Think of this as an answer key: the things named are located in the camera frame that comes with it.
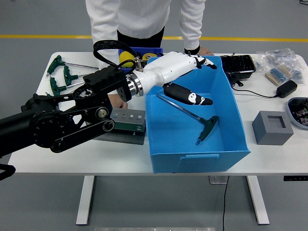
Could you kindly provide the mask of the person's right hand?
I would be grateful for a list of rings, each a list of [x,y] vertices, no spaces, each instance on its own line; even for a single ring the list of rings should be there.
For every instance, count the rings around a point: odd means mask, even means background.
[[[108,97],[113,107],[128,109],[128,103],[123,101],[118,94],[109,94]]]

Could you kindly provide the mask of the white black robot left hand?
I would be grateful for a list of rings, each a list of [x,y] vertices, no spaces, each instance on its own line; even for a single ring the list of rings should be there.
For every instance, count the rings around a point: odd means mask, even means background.
[[[169,52],[147,64],[142,72],[133,72],[140,82],[137,87],[137,96],[143,96],[154,86],[160,86],[164,89],[164,94],[167,97],[178,102],[188,105],[212,105],[211,99],[204,98],[185,87],[172,83],[194,69],[201,69],[204,65],[217,69],[217,66],[205,57],[175,51]]]

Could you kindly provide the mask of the person's left hand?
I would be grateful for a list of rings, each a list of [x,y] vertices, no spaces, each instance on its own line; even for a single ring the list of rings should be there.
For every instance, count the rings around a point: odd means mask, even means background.
[[[201,46],[199,50],[200,56],[211,56],[214,55],[213,52],[211,52],[208,48]]]

